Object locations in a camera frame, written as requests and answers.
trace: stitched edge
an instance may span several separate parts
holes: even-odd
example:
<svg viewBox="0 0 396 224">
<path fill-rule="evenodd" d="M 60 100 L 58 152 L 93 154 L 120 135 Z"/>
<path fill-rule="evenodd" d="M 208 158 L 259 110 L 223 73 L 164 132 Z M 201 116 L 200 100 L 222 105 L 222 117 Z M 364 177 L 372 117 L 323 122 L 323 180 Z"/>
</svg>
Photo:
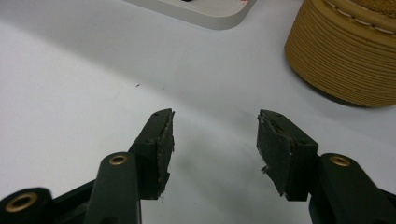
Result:
<svg viewBox="0 0 396 224">
<path fill-rule="evenodd" d="M 396 35 L 396 33 L 393 32 L 393 31 L 386 30 L 386 29 L 383 29 L 381 27 L 375 26 L 374 24 L 371 24 L 370 22 L 361 21 L 361 20 L 357 19 L 356 17 L 354 17 L 353 15 L 347 14 L 345 11 L 341 10 L 338 6 L 336 6 L 335 4 L 331 3 L 329 0 L 326 0 L 326 2 L 327 2 L 327 4 L 329 6 L 334 7 L 341 15 L 349 17 L 350 19 L 353 19 L 353 20 L 355 20 L 356 22 L 358 22 L 358 23 L 360 23 L 362 25 L 371 26 L 371 27 L 375 28 L 377 31 L 382 32 L 382 33 L 387 34 L 387 35 Z"/>
</svg>

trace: screw hole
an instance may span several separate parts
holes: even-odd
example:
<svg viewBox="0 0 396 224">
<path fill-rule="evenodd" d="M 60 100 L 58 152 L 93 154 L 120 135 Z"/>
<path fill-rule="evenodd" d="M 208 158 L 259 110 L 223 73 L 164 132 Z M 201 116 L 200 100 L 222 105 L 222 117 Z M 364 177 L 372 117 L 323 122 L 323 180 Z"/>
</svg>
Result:
<svg viewBox="0 0 396 224">
<path fill-rule="evenodd" d="M 350 161 L 345 159 L 344 157 L 340 157 L 340 156 L 332 156 L 330 157 L 330 161 L 332 161 L 332 163 L 339 165 L 339 166 L 349 166 L 350 165 Z"/>
<path fill-rule="evenodd" d="M 6 211 L 10 213 L 19 212 L 25 208 L 30 207 L 37 200 L 37 194 L 34 192 L 24 193 L 13 200 L 11 200 L 6 205 Z"/>
<path fill-rule="evenodd" d="M 120 165 L 127 161 L 127 157 L 123 155 L 117 155 L 110 159 L 110 164 L 112 165 Z"/>
</svg>

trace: white object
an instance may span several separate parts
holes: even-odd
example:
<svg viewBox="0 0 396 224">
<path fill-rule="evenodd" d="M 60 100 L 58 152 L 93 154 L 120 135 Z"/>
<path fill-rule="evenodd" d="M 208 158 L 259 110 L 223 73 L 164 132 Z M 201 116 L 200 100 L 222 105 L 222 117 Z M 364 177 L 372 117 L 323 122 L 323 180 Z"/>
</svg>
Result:
<svg viewBox="0 0 396 224">
<path fill-rule="evenodd" d="M 235 27 L 248 14 L 256 0 L 125 0 L 213 30 Z"/>
</svg>

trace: tan cylindrical object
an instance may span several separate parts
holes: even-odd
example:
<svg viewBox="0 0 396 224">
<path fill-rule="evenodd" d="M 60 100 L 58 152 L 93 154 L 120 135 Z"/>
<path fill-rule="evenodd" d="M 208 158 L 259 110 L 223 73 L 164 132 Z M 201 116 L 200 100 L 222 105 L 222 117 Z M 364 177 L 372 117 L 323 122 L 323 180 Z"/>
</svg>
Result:
<svg viewBox="0 0 396 224">
<path fill-rule="evenodd" d="M 396 0 L 304 0 L 285 52 L 300 77 L 330 95 L 396 105 Z"/>
</svg>

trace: white table surface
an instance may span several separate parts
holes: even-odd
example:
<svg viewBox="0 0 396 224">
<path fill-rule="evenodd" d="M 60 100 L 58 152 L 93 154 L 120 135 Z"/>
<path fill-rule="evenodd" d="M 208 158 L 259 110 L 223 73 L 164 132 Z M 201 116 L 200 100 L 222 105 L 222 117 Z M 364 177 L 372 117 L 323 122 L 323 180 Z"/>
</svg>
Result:
<svg viewBox="0 0 396 224">
<path fill-rule="evenodd" d="M 288 67 L 302 0 L 258 0 L 212 31 L 121 0 L 0 0 L 0 198 L 57 197 L 128 150 L 153 112 L 176 111 L 176 150 L 143 223 L 310 223 L 280 198 L 256 149 L 260 109 L 284 114 L 396 192 L 396 107 L 340 105 Z"/>
</svg>

